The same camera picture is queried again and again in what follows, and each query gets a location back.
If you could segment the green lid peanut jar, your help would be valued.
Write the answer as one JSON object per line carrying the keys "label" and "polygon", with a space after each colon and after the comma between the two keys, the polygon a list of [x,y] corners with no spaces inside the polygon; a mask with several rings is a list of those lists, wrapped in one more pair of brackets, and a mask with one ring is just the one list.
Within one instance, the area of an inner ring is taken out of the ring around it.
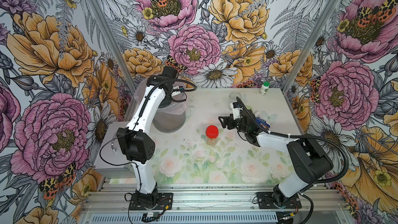
{"label": "green lid peanut jar", "polygon": [[232,92],[229,95],[228,107],[231,110],[233,108],[233,103],[237,102],[236,98],[241,98],[241,94],[239,92]]}

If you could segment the mesh bin with pink bag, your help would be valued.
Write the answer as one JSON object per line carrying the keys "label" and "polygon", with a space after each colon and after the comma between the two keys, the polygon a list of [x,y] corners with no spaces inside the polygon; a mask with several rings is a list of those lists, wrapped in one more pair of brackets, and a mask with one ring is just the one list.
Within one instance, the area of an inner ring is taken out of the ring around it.
{"label": "mesh bin with pink bag", "polygon": [[[139,105],[142,102],[145,95],[147,79],[144,79],[137,87],[134,93],[134,99]],[[183,100],[185,96],[179,94],[173,96],[175,100]],[[154,127],[163,133],[172,133],[179,130],[185,123],[186,120],[186,104],[176,103],[171,101],[169,105],[160,106],[152,121]]]}

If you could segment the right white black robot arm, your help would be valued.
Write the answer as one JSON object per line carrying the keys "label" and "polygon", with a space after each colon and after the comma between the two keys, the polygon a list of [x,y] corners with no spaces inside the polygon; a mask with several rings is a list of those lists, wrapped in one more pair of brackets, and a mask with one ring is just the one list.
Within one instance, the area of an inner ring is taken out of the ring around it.
{"label": "right white black robot arm", "polygon": [[333,169],[333,162],[314,138],[281,134],[266,129],[253,114],[236,117],[218,117],[224,129],[243,133],[246,141],[254,146],[272,148],[287,153],[293,172],[274,187],[272,201],[276,207],[284,207],[293,196],[311,188]]}

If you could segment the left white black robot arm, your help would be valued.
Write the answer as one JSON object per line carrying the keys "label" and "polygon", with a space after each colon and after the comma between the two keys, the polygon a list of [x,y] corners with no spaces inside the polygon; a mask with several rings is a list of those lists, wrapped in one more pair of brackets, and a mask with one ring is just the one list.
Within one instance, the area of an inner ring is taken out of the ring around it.
{"label": "left white black robot arm", "polygon": [[145,208],[154,208],[158,189],[148,161],[155,152],[155,142],[150,138],[150,128],[162,103],[170,103],[173,84],[178,78],[175,68],[165,67],[160,75],[147,79],[143,99],[132,120],[117,131],[121,152],[132,164],[137,181],[133,200]]}

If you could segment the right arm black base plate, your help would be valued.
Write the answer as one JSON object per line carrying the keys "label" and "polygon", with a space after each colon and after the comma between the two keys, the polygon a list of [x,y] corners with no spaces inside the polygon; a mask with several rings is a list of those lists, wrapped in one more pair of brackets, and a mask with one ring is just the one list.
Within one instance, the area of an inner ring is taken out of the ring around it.
{"label": "right arm black base plate", "polygon": [[256,200],[260,209],[300,209],[302,208],[299,195],[290,198],[278,192],[257,192]]}

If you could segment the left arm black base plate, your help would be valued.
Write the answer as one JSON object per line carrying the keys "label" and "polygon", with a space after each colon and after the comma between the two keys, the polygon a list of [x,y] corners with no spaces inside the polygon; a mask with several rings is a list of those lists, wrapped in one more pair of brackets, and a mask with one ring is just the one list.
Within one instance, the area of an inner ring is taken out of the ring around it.
{"label": "left arm black base plate", "polygon": [[173,193],[154,192],[153,194],[141,194],[136,192],[129,200],[130,211],[167,211],[172,209]]}

